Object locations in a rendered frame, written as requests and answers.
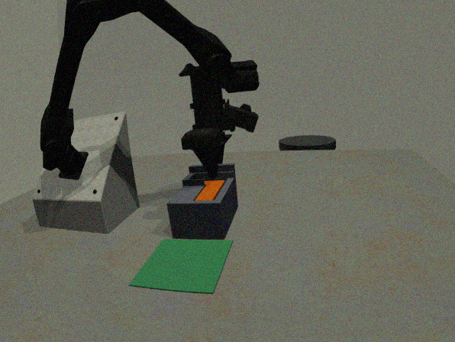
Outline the orange l-shaped block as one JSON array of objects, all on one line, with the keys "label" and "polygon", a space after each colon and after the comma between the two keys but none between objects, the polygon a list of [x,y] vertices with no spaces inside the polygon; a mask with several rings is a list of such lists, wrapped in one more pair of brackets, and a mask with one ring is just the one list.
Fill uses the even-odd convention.
[{"label": "orange l-shaped block", "polygon": [[221,191],[225,180],[205,181],[205,187],[195,199],[196,201],[214,201]]}]

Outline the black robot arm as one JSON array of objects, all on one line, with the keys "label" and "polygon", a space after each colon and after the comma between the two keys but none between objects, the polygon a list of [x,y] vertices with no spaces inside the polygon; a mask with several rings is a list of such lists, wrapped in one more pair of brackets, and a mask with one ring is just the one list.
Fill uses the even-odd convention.
[{"label": "black robot arm", "polygon": [[[69,102],[85,45],[100,22],[111,21],[131,12],[141,12],[191,53],[199,66],[186,64],[180,76],[189,76],[193,98],[255,91],[259,87],[257,64],[231,62],[231,52],[216,35],[186,19],[166,0],[67,0],[64,37],[52,86],[49,105],[40,126],[43,168],[59,169],[59,177],[79,179],[87,152],[71,144],[74,131],[73,108]],[[222,128],[229,124],[253,133],[258,114],[249,105],[224,105]],[[226,127],[225,127],[226,125]]]}]

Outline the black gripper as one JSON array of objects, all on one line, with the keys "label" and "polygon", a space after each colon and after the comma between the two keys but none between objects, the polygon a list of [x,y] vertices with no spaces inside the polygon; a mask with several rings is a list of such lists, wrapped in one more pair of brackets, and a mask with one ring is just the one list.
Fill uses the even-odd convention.
[{"label": "black gripper", "polygon": [[190,108],[194,111],[195,124],[193,130],[186,132],[181,138],[184,150],[193,150],[207,173],[212,179],[217,178],[218,164],[222,164],[224,145],[234,132],[235,126],[222,128],[225,98],[222,95],[192,98]]}]

